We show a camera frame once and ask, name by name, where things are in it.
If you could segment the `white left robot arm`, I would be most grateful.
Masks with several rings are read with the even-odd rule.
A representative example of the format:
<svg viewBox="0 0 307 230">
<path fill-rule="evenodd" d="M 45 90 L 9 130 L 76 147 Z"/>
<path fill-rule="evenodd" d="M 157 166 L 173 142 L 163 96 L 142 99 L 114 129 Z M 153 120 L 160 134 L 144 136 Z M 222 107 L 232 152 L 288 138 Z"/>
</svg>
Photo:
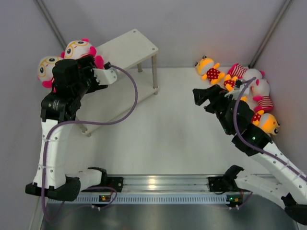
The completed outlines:
<svg viewBox="0 0 307 230">
<path fill-rule="evenodd" d="M 94 76 L 94 57 L 62 59 L 52 69 L 51 92 L 41 102 L 42 147 L 33 182 L 25 192 L 58 201 L 73 201 L 82 190 L 80 176 L 65 174 L 65 148 L 81 99 L 105 89 Z"/>
</svg>

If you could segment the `pink panda plush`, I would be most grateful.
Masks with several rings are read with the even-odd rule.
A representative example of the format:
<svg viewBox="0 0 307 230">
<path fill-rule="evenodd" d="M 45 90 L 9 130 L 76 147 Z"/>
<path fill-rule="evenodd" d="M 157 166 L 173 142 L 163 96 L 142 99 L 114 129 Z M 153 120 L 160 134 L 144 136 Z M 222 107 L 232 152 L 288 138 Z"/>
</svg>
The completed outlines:
<svg viewBox="0 0 307 230">
<path fill-rule="evenodd" d="M 104 68 L 104 59 L 97 54 L 96 48 L 90 44 L 88 38 L 71 41 L 60 56 L 63 59 L 79 59 L 87 55 L 94 57 L 94 63 L 98 69 Z"/>
<path fill-rule="evenodd" d="M 269 112 L 274 105 L 270 97 L 270 87 L 265 79 L 253 81 L 248 95 L 248 104 L 254 112 Z"/>
<path fill-rule="evenodd" d="M 54 79 L 52 69 L 60 60 L 63 60 L 61 56 L 46 56 L 40 60 L 37 68 L 37 77 L 41 81 L 44 88 L 52 88 Z"/>
</svg>

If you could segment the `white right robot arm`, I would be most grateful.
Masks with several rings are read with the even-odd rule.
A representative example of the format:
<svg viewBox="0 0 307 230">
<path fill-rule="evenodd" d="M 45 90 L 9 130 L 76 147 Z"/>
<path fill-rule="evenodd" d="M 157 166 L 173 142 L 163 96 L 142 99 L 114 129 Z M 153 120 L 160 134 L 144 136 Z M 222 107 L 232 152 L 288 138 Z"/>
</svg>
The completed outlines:
<svg viewBox="0 0 307 230">
<path fill-rule="evenodd" d="M 249 105 L 228 96 L 219 85 L 193 89 L 192 92 L 196 105 L 209 101 L 205 111 L 216 115 L 224 132 L 233 136 L 235 147 L 261 164 L 277 180 L 273 183 L 232 165 L 223 176 L 209 179 L 210 191 L 250 191 L 274 202 L 294 221 L 306 225 L 307 176 L 278 149 L 268 134 L 252 124 L 254 114 Z"/>
</svg>

